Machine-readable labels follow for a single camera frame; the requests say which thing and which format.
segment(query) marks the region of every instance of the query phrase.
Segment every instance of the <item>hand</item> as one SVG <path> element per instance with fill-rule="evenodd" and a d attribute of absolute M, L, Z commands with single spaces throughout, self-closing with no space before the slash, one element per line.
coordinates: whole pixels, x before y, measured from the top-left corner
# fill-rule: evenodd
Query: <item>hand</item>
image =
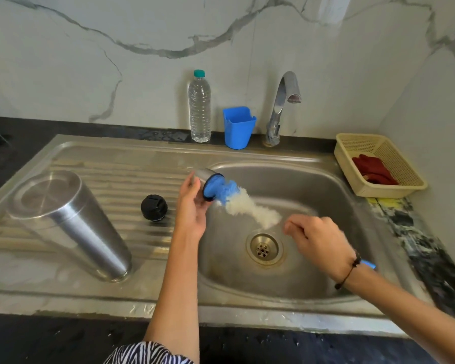
<path fill-rule="evenodd" d="M 356 259 L 346 236 L 329 217 L 292 214 L 283 232 L 297 243 L 300 253 L 336 282 L 342 282 Z"/>
<path fill-rule="evenodd" d="M 212 202 L 199 199 L 200 180 L 191 172 L 180 187 L 174 234 L 186 236 L 195 242 L 206 231 L 206 211 Z"/>

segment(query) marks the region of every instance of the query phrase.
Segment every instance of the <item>drain strainer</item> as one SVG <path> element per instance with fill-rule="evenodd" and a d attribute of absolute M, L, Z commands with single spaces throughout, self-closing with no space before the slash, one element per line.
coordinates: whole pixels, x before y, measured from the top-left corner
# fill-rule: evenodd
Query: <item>drain strainer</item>
<path fill-rule="evenodd" d="M 278 262 L 283 255 L 282 244 L 265 232 L 250 234 L 246 240 L 246 249 L 255 262 L 265 265 Z"/>

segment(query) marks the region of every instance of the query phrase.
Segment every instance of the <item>faucet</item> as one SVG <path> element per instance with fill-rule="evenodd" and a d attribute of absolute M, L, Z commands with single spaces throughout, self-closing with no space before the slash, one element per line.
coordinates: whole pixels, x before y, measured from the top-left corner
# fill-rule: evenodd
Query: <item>faucet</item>
<path fill-rule="evenodd" d="M 285 101 L 289 103 L 300 103 L 302 101 L 297 76 L 292 71 L 287 71 L 283 74 L 278 85 L 273 112 L 271 113 L 270 121 L 266 125 L 266 138 L 263 141 L 265 146 L 273 147 L 280 143 L 280 116 Z"/>

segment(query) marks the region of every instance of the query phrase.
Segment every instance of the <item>blue sponge holder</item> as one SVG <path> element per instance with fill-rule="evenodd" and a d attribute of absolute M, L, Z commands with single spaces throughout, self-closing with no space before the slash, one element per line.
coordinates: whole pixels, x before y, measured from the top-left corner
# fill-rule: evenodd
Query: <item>blue sponge holder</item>
<path fill-rule="evenodd" d="M 224 142 L 232 149 L 243 149 L 248 145 L 255 128 L 256 117 L 246 106 L 231 107 L 223 110 Z"/>

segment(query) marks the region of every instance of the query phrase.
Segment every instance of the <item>zebra print shirt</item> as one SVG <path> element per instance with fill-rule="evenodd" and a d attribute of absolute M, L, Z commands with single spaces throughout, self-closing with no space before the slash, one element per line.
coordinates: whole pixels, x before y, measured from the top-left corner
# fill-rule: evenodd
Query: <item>zebra print shirt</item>
<path fill-rule="evenodd" d="M 104 364 L 194 364 L 182 355 L 172 353 L 157 342 L 139 342 L 116 348 Z"/>

